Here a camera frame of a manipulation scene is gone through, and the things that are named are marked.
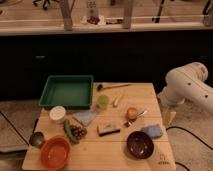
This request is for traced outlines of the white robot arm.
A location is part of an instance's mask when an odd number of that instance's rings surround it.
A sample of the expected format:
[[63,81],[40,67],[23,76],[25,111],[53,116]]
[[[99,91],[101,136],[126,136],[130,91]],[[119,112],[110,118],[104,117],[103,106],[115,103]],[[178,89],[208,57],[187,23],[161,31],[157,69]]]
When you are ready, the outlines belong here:
[[207,67],[200,62],[170,70],[165,76],[166,86],[158,94],[161,104],[172,107],[189,99],[213,115],[213,87],[205,84],[207,78]]

